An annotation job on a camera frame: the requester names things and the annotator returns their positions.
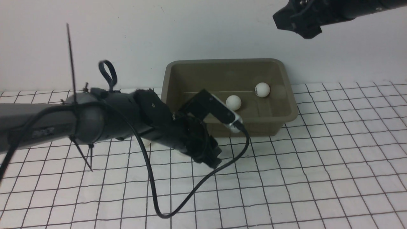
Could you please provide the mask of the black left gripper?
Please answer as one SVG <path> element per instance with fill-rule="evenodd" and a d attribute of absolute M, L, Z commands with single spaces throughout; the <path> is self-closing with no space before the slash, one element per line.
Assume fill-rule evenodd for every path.
<path fill-rule="evenodd" d="M 184 113 L 172 113 L 153 90 L 136 90 L 134 101 L 139 108 L 134 128 L 142 138 L 176 149 L 209 168 L 219 166 L 222 150 L 210 138 L 204 122 Z"/>

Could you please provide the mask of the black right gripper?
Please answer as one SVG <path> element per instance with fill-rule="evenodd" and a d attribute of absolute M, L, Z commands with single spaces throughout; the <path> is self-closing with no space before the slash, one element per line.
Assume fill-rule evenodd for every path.
<path fill-rule="evenodd" d="M 279 30 L 295 31 L 304 39 L 313 39 L 322 33 L 321 26 L 347 22 L 336 9 L 335 0 L 291 0 L 278 10 L 273 19 Z"/>

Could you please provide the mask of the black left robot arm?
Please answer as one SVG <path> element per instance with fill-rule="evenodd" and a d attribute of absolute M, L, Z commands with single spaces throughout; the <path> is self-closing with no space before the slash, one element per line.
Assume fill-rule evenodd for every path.
<path fill-rule="evenodd" d="M 94 87 L 89 93 L 78 93 L 77 100 L 79 114 L 72 108 L 46 114 L 25 133 L 18 149 L 69 136 L 79 145 L 122 141 L 133 136 L 135 129 L 142 139 L 178 150 L 210 168 L 217 168 L 221 162 L 221 149 L 205 124 L 192 116 L 174 115 L 151 89 L 109 93 Z M 95 101 L 109 107 L 83 107 Z"/>

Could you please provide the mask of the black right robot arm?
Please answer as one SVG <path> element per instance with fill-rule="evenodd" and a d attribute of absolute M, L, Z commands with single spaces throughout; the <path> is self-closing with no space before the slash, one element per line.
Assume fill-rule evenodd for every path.
<path fill-rule="evenodd" d="M 322 33 L 322 26 L 406 5 L 406 0 L 290 0 L 273 15 L 273 20 L 279 30 L 313 39 Z"/>

